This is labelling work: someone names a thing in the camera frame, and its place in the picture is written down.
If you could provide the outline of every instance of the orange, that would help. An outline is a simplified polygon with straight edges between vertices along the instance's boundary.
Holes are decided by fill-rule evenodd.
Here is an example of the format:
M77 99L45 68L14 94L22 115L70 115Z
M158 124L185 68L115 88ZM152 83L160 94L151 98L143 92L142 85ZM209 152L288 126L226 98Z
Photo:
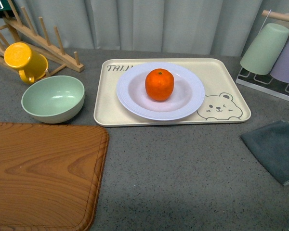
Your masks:
M165 69L154 69L145 78L145 90L148 96L156 101L164 101L173 92L174 77Z

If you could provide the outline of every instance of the serving tray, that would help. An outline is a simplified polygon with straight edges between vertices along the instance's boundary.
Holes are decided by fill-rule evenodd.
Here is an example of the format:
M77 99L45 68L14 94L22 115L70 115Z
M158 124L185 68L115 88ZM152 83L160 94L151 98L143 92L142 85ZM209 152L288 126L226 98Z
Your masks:
M143 118L127 110L116 94L121 75L133 66L148 62L177 64L202 81L205 99L191 115L171 121ZM241 123L251 112L225 65L217 59L112 59L103 63L94 108L95 121L104 127Z
M88 230L108 141L100 126L0 123L0 231Z

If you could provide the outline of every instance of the bear face print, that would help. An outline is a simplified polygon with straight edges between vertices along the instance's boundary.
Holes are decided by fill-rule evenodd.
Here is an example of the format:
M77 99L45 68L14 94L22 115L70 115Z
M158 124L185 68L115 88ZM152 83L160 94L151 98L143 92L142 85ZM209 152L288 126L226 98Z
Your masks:
M223 92L220 95L206 95L198 115L206 120L240 120L243 111L233 102L233 96Z

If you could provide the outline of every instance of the wooden dish rack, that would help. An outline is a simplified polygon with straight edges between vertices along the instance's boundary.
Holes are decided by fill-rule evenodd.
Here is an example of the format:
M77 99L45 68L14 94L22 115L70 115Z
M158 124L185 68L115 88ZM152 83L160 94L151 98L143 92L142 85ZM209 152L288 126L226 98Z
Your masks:
M27 36L28 38L30 38L31 40L33 40L35 43L38 44L38 46L34 46L32 44L27 43L33 50L44 55L48 60L60 64L58 68L56 68L51 72L49 70L46 70L45 77L53 76L54 74L56 74L57 72L66 67L75 70L77 72L81 72L84 70L84 65L79 62L79 55L77 51L74 52L74 58L65 52L59 35L58 28L56 26L54 26L54 31L59 43L59 48L51 43L42 17L39 17L39 21L43 29L44 38L35 31L25 7L21 7L21 10L29 27L24 25L23 22L21 21L17 13L17 10L14 4L12 3L12 0L7 1L14 13L15 19L13 17L10 17L7 12L4 12L3 20L5 24L3 26L0 26L0 31L3 29L8 29L15 42L21 41L18 32L22 33L23 35ZM3 58L4 52L9 45L10 45L9 42L0 32L0 65L16 72L14 69L10 68L5 63Z

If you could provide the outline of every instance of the cream tray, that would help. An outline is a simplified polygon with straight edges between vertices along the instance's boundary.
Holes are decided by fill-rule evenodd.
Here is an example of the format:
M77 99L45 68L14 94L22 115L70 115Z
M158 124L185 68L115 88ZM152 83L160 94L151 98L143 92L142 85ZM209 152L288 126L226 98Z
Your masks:
M198 76L205 88L200 108L187 117L171 121L146 119L126 109L117 97L117 82L128 69L148 62L180 65ZM103 127L241 123L250 115L250 109L225 65L217 59L112 59L102 65L94 119Z

